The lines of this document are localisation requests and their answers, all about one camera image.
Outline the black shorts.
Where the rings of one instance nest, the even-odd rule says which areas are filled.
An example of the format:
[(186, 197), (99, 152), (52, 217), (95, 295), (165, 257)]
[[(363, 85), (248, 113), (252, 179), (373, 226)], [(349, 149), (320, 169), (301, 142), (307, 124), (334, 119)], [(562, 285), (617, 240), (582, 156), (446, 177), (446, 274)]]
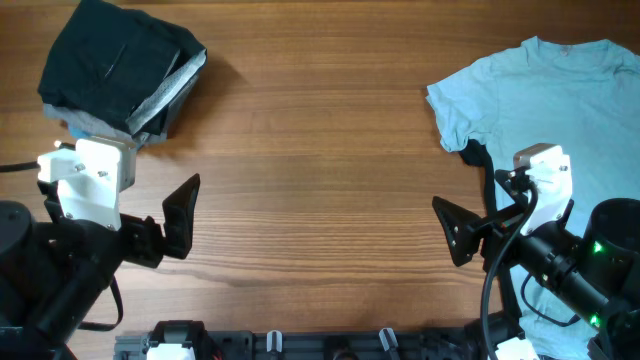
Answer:
[(84, 111), (128, 132), (126, 121), (143, 101), (205, 51), (183, 27), (82, 0), (50, 49), (38, 93), (45, 104)]

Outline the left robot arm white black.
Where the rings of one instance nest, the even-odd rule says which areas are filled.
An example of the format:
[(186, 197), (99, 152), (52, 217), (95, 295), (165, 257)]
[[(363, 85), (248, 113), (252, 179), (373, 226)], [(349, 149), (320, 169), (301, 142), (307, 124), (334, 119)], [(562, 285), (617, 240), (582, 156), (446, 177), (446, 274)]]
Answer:
[(100, 294), (122, 301), (114, 274), (124, 262), (155, 268), (164, 257), (184, 259), (193, 241), (200, 176), (194, 174), (162, 203), (165, 222), (119, 216), (114, 230), (63, 217), (57, 183), (39, 182), (50, 221), (38, 222), (14, 201), (1, 204), (1, 356), (70, 359), (76, 330), (110, 331), (86, 321)]

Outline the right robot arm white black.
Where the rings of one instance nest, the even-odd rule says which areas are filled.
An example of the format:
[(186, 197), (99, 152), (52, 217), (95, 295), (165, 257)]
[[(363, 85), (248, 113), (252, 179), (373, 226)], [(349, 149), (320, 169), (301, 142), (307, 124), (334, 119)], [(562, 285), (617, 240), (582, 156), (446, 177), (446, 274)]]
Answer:
[(583, 237), (564, 227), (567, 216), (519, 235), (526, 215), (514, 204), (481, 218), (443, 198), (432, 206), (455, 265), (484, 257), (485, 282), (510, 265), (522, 266), (577, 316), (597, 330), (592, 359), (639, 356), (639, 203), (616, 198), (592, 211)]

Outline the folded grey shirt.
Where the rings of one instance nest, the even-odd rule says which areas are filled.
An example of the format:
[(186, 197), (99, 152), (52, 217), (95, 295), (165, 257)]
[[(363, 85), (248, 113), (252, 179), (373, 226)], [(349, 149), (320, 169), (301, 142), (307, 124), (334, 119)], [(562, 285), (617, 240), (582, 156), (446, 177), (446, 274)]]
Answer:
[(79, 128), (92, 134), (92, 136), (118, 138), (129, 142), (136, 142), (142, 146), (159, 144), (168, 139), (169, 129), (178, 117), (187, 96), (195, 86), (198, 78), (198, 75), (194, 75), (177, 95), (164, 106), (142, 130), (134, 135), (112, 128), (106, 122), (82, 110), (45, 104), (43, 112), (48, 118), (62, 120), (68, 128)]

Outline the folded blue denim garment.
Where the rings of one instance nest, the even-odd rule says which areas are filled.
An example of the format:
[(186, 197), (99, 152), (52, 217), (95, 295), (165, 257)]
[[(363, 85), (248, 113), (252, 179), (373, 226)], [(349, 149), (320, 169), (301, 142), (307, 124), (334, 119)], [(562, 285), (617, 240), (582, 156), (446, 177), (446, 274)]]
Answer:
[[(76, 138), (76, 139), (84, 139), (84, 138), (92, 137), (92, 134), (90, 134), (90, 133), (88, 133), (86, 131), (83, 131), (83, 130), (81, 130), (79, 128), (69, 127), (68, 130), (69, 130), (70, 135), (72, 137)], [(132, 145), (137, 151), (139, 151), (142, 148), (142, 145), (138, 144), (136, 142), (133, 142)]]

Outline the light blue t-shirt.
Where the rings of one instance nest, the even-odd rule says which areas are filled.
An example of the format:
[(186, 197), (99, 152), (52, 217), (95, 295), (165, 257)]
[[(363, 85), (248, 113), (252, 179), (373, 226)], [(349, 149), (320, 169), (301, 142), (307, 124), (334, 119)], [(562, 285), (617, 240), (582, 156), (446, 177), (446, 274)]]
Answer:
[[(573, 191), (565, 229), (583, 237), (593, 209), (616, 198), (639, 203), (639, 58), (608, 40), (561, 45), (539, 38), (481, 58), (427, 89), (449, 152), (478, 140), (494, 166), (496, 207), (537, 202), (535, 185), (514, 154), (538, 143), (570, 157)], [(516, 350), (555, 359), (588, 358), (597, 330), (522, 266), (510, 265), (521, 317)]]

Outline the black mounting rail base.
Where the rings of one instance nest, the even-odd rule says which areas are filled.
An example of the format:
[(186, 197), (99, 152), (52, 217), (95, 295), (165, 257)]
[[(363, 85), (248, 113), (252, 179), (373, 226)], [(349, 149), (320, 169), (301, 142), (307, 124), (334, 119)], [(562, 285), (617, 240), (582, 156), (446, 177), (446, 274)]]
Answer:
[(398, 332), (208, 331), (201, 321), (163, 321), (116, 338), (115, 359), (485, 359), (479, 326)]

